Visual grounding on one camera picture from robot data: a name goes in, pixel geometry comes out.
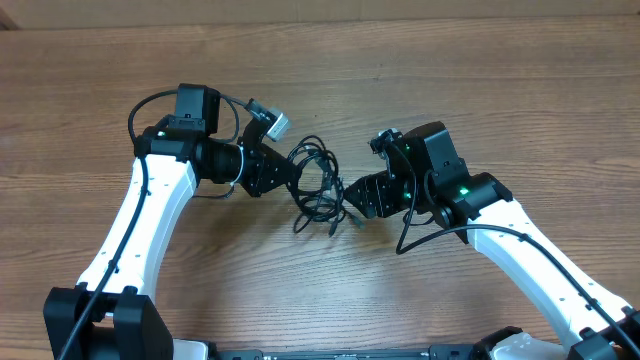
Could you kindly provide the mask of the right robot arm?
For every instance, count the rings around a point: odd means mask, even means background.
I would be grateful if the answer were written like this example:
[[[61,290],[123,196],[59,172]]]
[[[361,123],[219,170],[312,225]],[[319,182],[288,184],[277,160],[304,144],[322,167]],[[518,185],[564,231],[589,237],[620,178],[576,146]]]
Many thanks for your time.
[[[470,174],[449,132],[431,122],[407,133],[390,128],[369,143],[385,170],[349,186],[345,199],[366,218],[428,213],[440,229],[404,254],[454,234],[496,264],[554,330],[558,341],[519,327],[496,331],[467,350],[468,359],[636,359],[639,311],[582,271],[527,215],[512,192],[489,173]]]

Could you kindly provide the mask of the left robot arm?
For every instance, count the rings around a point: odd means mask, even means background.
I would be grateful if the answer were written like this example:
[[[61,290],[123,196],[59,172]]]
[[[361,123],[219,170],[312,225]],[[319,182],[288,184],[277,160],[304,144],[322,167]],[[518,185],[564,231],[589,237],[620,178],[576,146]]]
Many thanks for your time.
[[[173,90],[176,106],[132,134],[127,194],[99,252],[72,288],[51,289],[43,316],[57,359],[213,359],[212,343],[173,337],[155,305],[161,264],[181,212],[203,180],[259,197],[296,171],[264,144],[288,117],[203,85]]]

